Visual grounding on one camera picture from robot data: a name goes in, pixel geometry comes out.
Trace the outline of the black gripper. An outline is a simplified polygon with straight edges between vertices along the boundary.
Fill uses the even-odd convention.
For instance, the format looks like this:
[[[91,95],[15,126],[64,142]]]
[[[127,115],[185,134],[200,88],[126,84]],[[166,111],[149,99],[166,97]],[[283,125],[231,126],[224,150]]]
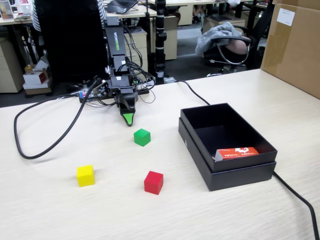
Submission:
[[[109,96],[119,95],[119,110],[126,125],[131,127],[134,121],[134,113],[136,112],[135,104],[138,101],[138,93],[134,92],[134,87],[130,82],[128,75],[111,76],[107,80],[107,88]]]

